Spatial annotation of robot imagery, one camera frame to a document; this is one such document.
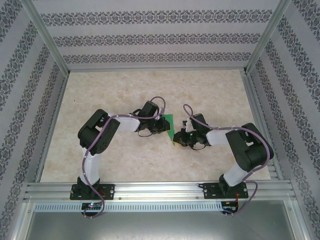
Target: robotic arm base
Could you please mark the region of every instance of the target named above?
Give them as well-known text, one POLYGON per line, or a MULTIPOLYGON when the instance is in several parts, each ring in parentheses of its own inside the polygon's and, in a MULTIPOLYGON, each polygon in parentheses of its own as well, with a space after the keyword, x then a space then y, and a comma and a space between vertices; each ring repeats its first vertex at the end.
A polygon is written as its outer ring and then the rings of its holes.
MULTIPOLYGON (((115 195, 114 184, 100 184, 100 179, 92 185, 104 198, 104 200, 113 200, 115 195)), ((77 184, 73 184, 70 193, 70 200, 100 200, 100 197, 86 184, 80 177, 77 184)))
POLYGON ((247 185, 241 182, 236 186, 225 187, 224 183, 219 182, 206 182, 199 184, 199 188, 203 189, 204 199, 235 199, 238 194, 239 199, 247 199, 249 197, 247 185))

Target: patterned wallpaper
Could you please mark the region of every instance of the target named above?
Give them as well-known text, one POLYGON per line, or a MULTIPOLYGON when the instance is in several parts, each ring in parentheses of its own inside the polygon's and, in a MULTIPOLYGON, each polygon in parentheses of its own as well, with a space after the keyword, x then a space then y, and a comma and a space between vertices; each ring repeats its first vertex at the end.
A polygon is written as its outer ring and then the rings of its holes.
POLYGON ((35 0, 71 70, 245 67, 279 0, 35 0))
POLYGON ((282 172, 320 239, 320 8, 294 0, 251 73, 282 172))
POLYGON ((0 240, 33 182, 65 81, 18 0, 0 3, 0 240))

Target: wire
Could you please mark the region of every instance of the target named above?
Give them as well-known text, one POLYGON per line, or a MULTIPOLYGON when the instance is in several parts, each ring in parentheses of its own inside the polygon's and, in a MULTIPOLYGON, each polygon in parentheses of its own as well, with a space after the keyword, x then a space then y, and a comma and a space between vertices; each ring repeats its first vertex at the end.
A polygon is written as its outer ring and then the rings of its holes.
POLYGON ((239 193, 238 192, 235 193, 235 202, 236 202, 236 206, 235 207, 236 208, 239 207, 239 193))
POLYGON ((100 210, 100 212, 98 212, 96 215, 94 216, 88 216, 86 215, 86 211, 88 210, 88 208, 86 208, 84 211, 83 211, 83 215, 84 217, 87 219, 94 219, 98 216, 100 216, 103 211, 105 210, 105 200, 104 200, 104 197, 91 185, 91 183, 89 182, 88 178, 87 178, 87 173, 86 173, 86 170, 85 170, 85 163, 86 163, 86 159, 90 153, 90 150, 94 147, 94 145, 98 142, 98 140, 100 139, 102 133, 104 132, 104 130, 106 129, 107 125, 110 123, 110 121, 114 118, 117 118, 117 117, 125 117, 125 118, 133 118, 133 119, 155 119, 156 117, 160 116, 160 115, 163 115, 165 113, 165 109, 166 109, 166 101, 163 97, 161 96, 154 96, 153 98, 151 98, 151 102, 154 100, 154 99, 161 99, 163 101, 163 108, 162 110, 157 114, 157 115, 154 115, 154 116, 147 116, 147 117, 142 117, 142 116, 134 116, 134 115, 126 115, 126 114, 119 114, 119 115, 112 115, 108 118, 108 120, 105 122, 105 124, 103 125, 101 131, 99 132, 99 134, 96 136, 96 138, 94 139, 94 141, 91 143, 91 145, 88 147, 88 149, 86 150, 85 154, 84 154, 84 157, 83 157, 83 160, 82 160, 82 173, 83 173, 83 177, 86 181, 86 184, 91 188, 91 190, 98 195, 98 197, 101 199, 101 203, 102 203, 102 208, 100 210))
POLYGON ((190 148, 191 148, 192 150, 195 150, 195 151, 202 150, 202 149, 204 149, 205 147, 206 147, 206 146, 204 146, 203 148, 195 149, 195 148, 193 148, 192 146, 190 146, 190 148))
POLYGON ((102 195, 103 197, 105 197, 105 196, 107 195, 107 194, 106 194, 104 191, 102 191, 102 190, 100 190, 99 193, 100 193, 100 194, 103 194, 103 195, 102 195))
POLYGON ((211 130, 242 130, 242 131, 245 131, 245 132, 248 132, 250 134, 252 134, 253 136, 255 136, 257 139, 260 140, 260 142, 263 144, 265 150, 266 150, 266 161, 264 162, 264 164, 262 164, 261 166, 253 169, 251 172, 249 172, 249 174, 247 174, 243 179, 242 181, 245 181, 247 178, 249 178, 253 173, 255 173, 256 171, 260 170, 260 169, 263 169, 267 164, 268 162, 270 161, 270 151, 269 151, 269 147, 266 143, 266 141, 261 137, 259 136, 259 134, 257 134, 256 132, 250 130, 250 129, 247 129, 247 128, 244 128, 244 127, 240 127, 240 126, 229 126, 229 127, 212 127, 212 126, 209 126, 201 121, 199 121, 198 119, 196 119, 194 116, 193 116, 193 109, 191 108, 190 105, 188 104, 184 104, 183 105, 183 109, 184 111, 186 112, 186 114, 191 118, 193 119, 194 121, 196 121, 198 124, 201 124, 202 126, 205 126, 211 130), (191 110, 191 114, 187 111, 186 107, 188 107, 190 110, 191 110))
POLYGON ((141 131, 138 131, 138 136, 139 136, 139 137, 141 137, 141 138, 147 138, 147 137, 152 136, 152 132, 151 132, 151 134, 150 134, 150 135, 147 135, 147 136, 142 136, 142 135, 140 135, 140 134, 139 134, 140 132, 141 132, 141 131))
POLYGON ((269 150, 269 147, 266 143, 266 141, 261 137, 259 136, 259 134, 257 134, 256 132, 250 130, 250 129, 247 129, 247 128, 244 128, 244 127, 240 127, 240 126, 231 126, 231 127, 212 127, 212 126, 209 126, 208 124, 205 124, 201 121, 199 121, 198 119, 196 119, 193 114, 194 114, 194 111, 192 109, 192 107, 188 104, 184 104, 183 105, 183 109, 184 111, 186 112, 186 114, 191 118, 193 119, 194 121, 196 121, 198 124, 201 124, 202 126, 205 126, 211 130, 242 130, 242 131, 245 131, 245 132, 248 132, 250 134, 252 134, 253 136, 255 136, 257 139, 259 139, 261 141, 261 143, 263 144, 264 148, 265 148, 265 151, 266 151, 266 161, 264 162, 264 164, 262 164, 261 166, 259 167, 256 167, 255 169, 253 169, 251 172, 249 172, 243 179, 242 181, 245 182, 245 183, 252 183, 252 184, 255 184, 255 190, 253 192, 253 194, 251 195, 251 197, 249 198, 249 200, 242 206, 242 208, 240 208, 237 212, 235 213, 232 213, 228 210, 224 210, 225 212, 229 213, 229 214, 232 214, 232 215, 237 215, 239 213, 241 213, 246 207, 247 205, 251 202, 251 200, 255 197, 256 195, 256 192, 258 190, 258 183, 256 181, 252 181, 252 180, 248 180, 246 181, 246 179, 248 179, 253 173, 255 173, 256 171, 260 170, 260 169, 263 169, 267 164, 268 162, 270 161, 270 150, 269 150), (190 110, 191 110, 191 113, 189 113, 186 109, 186 107, 188 107, 190 110))

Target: beige floor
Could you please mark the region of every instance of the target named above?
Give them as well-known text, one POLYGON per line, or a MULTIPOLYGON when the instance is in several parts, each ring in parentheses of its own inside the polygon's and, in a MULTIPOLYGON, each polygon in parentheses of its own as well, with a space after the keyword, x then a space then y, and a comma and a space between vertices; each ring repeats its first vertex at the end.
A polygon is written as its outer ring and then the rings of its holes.
MULTIPOLYGON (((202 113, 214 127, 253 122, 238 70, 144 71, 71 73, 41 182, 75 182, 81 173, 82 151, 77 133, 99 108, 107 113, 128 114, 147 100, 162 96, 166 113, 172 113, 179 131, 187 119, 182 106, 202 113)), ((201 151, 174 146, 167 133, 149 138, 136 132, 116 133, 103 153, 102 182, 158 182, 218 180, 235 163, 229 146, 201 151)), ((268 169, 253 179, 270 179, 268 169)))

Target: green object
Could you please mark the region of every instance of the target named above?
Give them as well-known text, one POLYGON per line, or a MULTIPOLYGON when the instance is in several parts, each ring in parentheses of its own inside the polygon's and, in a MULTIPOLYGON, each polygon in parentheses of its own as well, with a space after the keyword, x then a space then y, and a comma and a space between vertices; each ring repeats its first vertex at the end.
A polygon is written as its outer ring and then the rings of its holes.
POLYGON ((164 115, 162 115, 162 117, 170 123, 170 130, 167 131, 167 133, 171 139, 171 142, 173 143, 173 145, 175 145, 175 143, 173 142, 174 135, 175 135, 174 115, 173 114, 164 114, 164 115))

